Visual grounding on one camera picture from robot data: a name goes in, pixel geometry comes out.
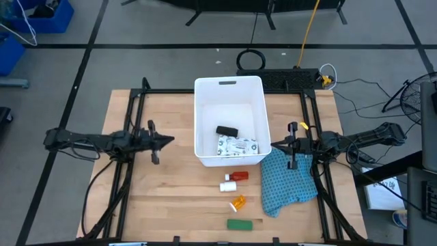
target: blue container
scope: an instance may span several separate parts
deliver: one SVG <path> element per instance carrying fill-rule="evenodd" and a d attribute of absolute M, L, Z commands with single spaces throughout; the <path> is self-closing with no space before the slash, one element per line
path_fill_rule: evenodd
<path fill-rule="evenodd" d="M 12 34 L 0 33 L 0 76 L 9 75 L 24 52 L 25 48 Z"/>
<path fill-rule="evenodd" d="M 46 0 L 20 0 L 21 5 L 25 10 L 30 10 L 37 5 L 45 4 Z M 30 33 L 30 30 L 25 22 L 25 19 L 18 18 L 22 17 L 21 8 L 14 0 L 14 13 L 13 17 L 6 17 L 5 19 L 9 21 L 15 30 Z M 64 33 L 70 24 L 71 18 L 73 17 L 73 7 L 68 0 L 61 0 L 59 6 L 55 11 L 55 15 L 52 18 L 27 18 L 29 24 L 33 27 L 36 33 Z"/>

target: yellow cable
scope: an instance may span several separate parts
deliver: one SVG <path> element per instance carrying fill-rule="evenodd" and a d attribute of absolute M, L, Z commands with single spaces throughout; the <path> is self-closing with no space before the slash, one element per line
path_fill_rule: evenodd
<path fill-rule="evenodd" d="M 309 29 L 311 28 L 311 24 L 313 23 L 314 15 L 315 15 L 315 12 L 317 11 L 317 8 L 319 6 L 319 2 L 320 2 L 320 0 L 317 0 L 317 2 L 315 3 L 313 14 L 311 15 L 311 19 L 309 19 L 307 33 L 305 34 L 305 38 L 303 39 L 302 48 L 300 48 L 300 57 L 299 57 L 298 65 L 297 65 L 298 67 L 300 67 L 300 62 L 302 61 L 303 50 L 305 48 L 305 43 L 307 42 L 307 36 L 309 33 Z"/>

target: green block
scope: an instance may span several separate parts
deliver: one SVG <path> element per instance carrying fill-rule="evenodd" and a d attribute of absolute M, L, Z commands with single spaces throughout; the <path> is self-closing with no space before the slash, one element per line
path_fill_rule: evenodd
<path fill-rule="evenodd" d="M 228 219 L 227 220 L 228 230 L 253 230 L 252 221 L 244 221 L 241 219 Z"/>

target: blue cloth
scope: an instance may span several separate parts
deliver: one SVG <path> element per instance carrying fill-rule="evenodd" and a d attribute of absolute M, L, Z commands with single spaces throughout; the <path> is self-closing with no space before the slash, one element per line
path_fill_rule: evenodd
<path fill-rule="evenodd" d="M 298 169 L 287 168 L 290 156 L 273 148 L 261 163 L 262 208 L 270 217 L 278 217 L 283 206 L 307 202 L 318 193 L 310 174 L 313 156 L 296 154 Z"/>

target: white box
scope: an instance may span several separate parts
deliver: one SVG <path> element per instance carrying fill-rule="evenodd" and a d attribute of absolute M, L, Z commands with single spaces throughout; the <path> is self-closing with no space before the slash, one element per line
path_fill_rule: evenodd
<path fill-rule="evenodd" d="M 204 166 L 256 165 L 270 154 L 266 102 L 259 77 L 196 79 L 194 91 L 194 148 Z M 217 156 L 217 126 L 236 128 L 239 137 L 255 139 L 258 154 Z"/>

